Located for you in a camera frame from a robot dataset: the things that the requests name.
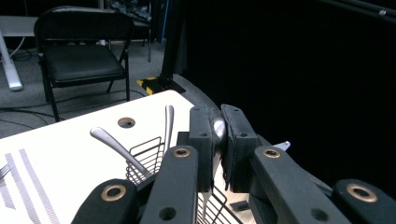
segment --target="circular hole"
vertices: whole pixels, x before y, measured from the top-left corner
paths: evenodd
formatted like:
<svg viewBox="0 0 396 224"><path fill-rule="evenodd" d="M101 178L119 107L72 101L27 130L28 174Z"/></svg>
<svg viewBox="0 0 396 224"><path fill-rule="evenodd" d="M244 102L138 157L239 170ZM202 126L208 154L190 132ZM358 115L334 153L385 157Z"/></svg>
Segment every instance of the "circular hole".
<svg viewBox="0 0 396 224"><path fill-rule="evenodd" d="M280 153L276 150L271 149L271 148L265 149L262 153L264 154L264 156L269 157L269 158L280 157Z"/></svg>
<svg viewBox="0 0 396 224"><path fill-rule="evenodd" d="M190 155L190 151L185 148L179 148L173 151L174 156L183 158L183 157L188 157Z"/></svg>
<svg viewBox="0 0 396 224"><path fill-rule="evenodd" d="M160 211L160 219L164 221L172 220L176 216L176 210L173 207L166 207Z"/></svg>
<svg viewBox="0 0 396 224"><path fill-rule="evenodd" d="M364 189L353 189L353 191L359 194L361 197L368 197L370 194Z"/></svg>
<svg viewBox="0 0 396 224"><path fill-rule="evenodd" d="M120 192L121 192L120 189L110 189L110 190L107 192L107 195L110 196L110 197L114 197L114 196L116 196L117 194L119 194Z"/></svg>
<svg viewBox="0 0 396 224"><path fill-rule="evenodd" d="M187 153L187 151L184 150L184 149L181 149L181 150L176 151L176 154L177 154L177 155L180 155L180 156L186 155L186 153Z"/></svg>
<svg viewBox="0 0 396 224"><path fill-rule="evenodd" d="M322 210L320 210L318 208L312 209L311 215L317 221L326 222L329 220L329 216L325 212L323 212Z"/></svg>
<svg viewBox="0 0 396 224"><path fill-rule="evenodd" d="M135 124L136 124L136 122L134 121L134 119L131 119L131 118L119 119L119 126L121 128L125 128L125 129L132 128L132 127L134 127Z"/></svg>
<svg viewBox="0 0 396 224"><path fill-rule="evenodd" d="M354 198L366 203L375 203L378 200L374 192L362 185L349 184L346 186L346 190Z"/></svg>
<svg viewBox="0 0 396 224"><path fill-rule="evenodd" d="M125 195L126 188L123 185L106 186L101 193L101 198L106 202L114 202Z"/></svg>
<svg viewBox="0 0 396 224"><path fill-rule="evenodd" d="M276 152L273 151L273 150L267 150L267 151L265 152L265 154L267 154L267 155L269 155L269 156L275 156L275 155L276 155Z"/></svg>

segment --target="chair backrest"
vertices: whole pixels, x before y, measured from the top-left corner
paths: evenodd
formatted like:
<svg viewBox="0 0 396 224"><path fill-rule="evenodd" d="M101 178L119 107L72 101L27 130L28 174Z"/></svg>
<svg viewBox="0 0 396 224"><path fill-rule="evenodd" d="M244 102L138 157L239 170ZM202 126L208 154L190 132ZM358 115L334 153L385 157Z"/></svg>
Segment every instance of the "chair backrest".
<svg viewBox="0 0 396 224"><path fill-rule="evenodd" d="M35 43L38 52L50 41L131 41L134 23L128 16L110 9L55 7L38 17Z"/></svg>

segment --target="cable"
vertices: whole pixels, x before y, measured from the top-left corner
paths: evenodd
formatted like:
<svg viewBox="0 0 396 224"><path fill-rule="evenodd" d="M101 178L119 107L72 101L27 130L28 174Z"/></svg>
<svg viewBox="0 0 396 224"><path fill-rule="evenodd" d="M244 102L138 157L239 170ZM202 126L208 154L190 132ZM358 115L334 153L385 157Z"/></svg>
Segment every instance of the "cable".
<svg viewBox="0 0 396 224"><path fill-rule="evenodd" d="M23 126L23 127L29 128L29 129L31 129L31 130L35 129L34 127L31 127L31 126L29 126L29 125L21 124L21 123L14 122L14 121L10 121L10 120L0 119L0 121L5 122L5 123L12 123L12 124L16 124L16 125L21 125L21 126Z"/></svg>
<svg viewBox="0 0 396 224"><path fill-rule="evenodd" d="M29 49L21 49L26 51L26 53L18 53L12 56L12 60L17 62L24 62L28 61L32 58L33 53Z"/></svg>
<svg viewBox="0 0 396 224"><path fill-rule="evenodd" d="M9 54L9 57L12 57L12 55L14 55L22 46L23 42L24 42L25 37L22 38L21 43L14 49L14 51L12 53Z"/></svg>
<svg viewBox="0 0 396 224"><path fill-rule="evenodd" d="M141 93L141 92L139 92L139 91L131 91L131 92L138 93L138 94L140 94L140 95L143 96L143 97L146 96L146 95L144 95L143 93ZM71 98L68 98L68 99L64 99L64 100L62 100L62 101L58 101L57 103L62 103L62 102L66 102L66 101L71 101L71 100L75 100L75 99L77 99L77 98L82 98L82 97L97 96L97 95L103 95L103 94L108 94L108 93L85 94L85 95L80 95L80 96L76 96L76 97L71 97ZM123 101L123 99L122 99L122 100L117 100L117 101L111 101L111 102L104 103L104 104L96 104L96 105L83 106L83 107L79 107L79 108L75 108L75 109L70 109L70 110L67 110L67 111L63 111L62 113L71 112L71 111L76 111L76 110L81 110L81 109L85 109L85 108L93 108L93 107L96 107L96 106L99 106L99 105L111 105L111 104L115 104L115 103L121 102L121 101ZM35 107L40 107L40 106L44 106L44 105L49 105L49 104L26 105L26 106L19 106L19 107L0 107L0 113L1 113L1 111L3 111L3 112L13 112L13 113L26 113L26 114L31 114L31 115L36 116L37 118L41 119L46 125L48 125L47 121L44 120L43 118L41 118L41 117L38 116L38 115L45 116L45 117L50 117L50 118L54 118L53 115L47 114L47 113L42 113L42 112L37 112L37 111L26 110L26 109L35 108ZM16 125L21 125L21 126L25 126L25 127L27 127L27 128L30 128L30 129L34 129L34 127L31 127L31 126L28 126L28 125L25 125L25 124L22 124L22 123L18 123L18 122L15 122L15 121L4 120L4 119L0 119L0 121L7 122L7 123L13 123L13 124L16 124Z"/></svg>

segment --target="chair seat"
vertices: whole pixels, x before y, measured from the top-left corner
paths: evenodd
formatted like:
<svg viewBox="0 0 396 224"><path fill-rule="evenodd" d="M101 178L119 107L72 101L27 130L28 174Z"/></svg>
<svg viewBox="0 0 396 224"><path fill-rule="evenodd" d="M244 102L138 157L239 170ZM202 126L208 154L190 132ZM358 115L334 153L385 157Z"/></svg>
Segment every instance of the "chair seat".
<svg viewBox="0 0 396 224"><path fill-rule="evenodd" d="M125 78L117 58L102 45L60 45L43 49L52 84L83 85Z"/></svg>

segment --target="metal spoon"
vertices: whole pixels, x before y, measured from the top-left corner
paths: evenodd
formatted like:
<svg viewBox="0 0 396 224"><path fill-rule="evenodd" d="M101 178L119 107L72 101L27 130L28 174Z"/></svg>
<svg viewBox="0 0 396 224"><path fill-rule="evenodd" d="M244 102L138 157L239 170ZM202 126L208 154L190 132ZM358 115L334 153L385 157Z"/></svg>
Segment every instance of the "metal spoon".
<svg viewBox="0 0 396 224"><path fill-rule="evenodd" d="M165 107L165 139L163 151L166 152L171 145L172 130L174 123L175 109L172 105Z"/></svg>
<svg viewBox="0 0 396 224"><path fill-rule="evenodd" d="M131 155L125 147L123 147L113 136L111 136L102 128L92 128L91 136L113 148L123 158L125 158L125 160L130 162L146 178L152 176L152 173L148 169L146 169L146 167L144 167L142 163L140 163L140 161L138 161L133 155Z"/></svg>

